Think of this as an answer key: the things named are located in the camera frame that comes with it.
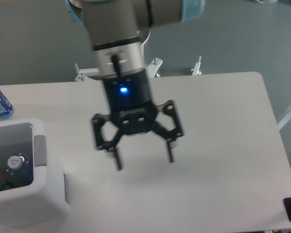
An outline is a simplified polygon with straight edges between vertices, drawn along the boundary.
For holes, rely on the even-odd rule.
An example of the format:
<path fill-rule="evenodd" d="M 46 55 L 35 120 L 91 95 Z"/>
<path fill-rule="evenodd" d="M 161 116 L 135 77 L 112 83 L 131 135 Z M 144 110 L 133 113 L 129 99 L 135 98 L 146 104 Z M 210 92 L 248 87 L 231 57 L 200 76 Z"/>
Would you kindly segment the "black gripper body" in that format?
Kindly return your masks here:
<path fill-rule="evenodd" d="M 147 133 L 152 130 L 157 116 L 156 106 L 145 69 L 126 73 L 118 78 L 103 78 L 103 85 L 111 111 L 111 122 L 124 134 Z"/>

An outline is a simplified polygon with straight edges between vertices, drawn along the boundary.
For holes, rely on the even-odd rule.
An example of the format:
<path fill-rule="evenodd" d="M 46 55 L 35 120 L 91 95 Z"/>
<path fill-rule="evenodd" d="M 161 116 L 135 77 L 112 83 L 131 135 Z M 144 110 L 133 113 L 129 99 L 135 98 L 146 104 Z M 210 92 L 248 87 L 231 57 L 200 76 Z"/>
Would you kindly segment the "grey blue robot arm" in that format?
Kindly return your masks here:
<path fill-rule="evenodd" d="M 184 131 L 175 102 L 156 105 L 138 32 L 199 17 L 203 0 L 68 0 L 71 18 L 85 26 L 97 54 L 110 107 L 91 120 L 96 147 L 106 150 L 122 169 L 117 144 L 124 135 L 154 132 L 172 150 Z"/>

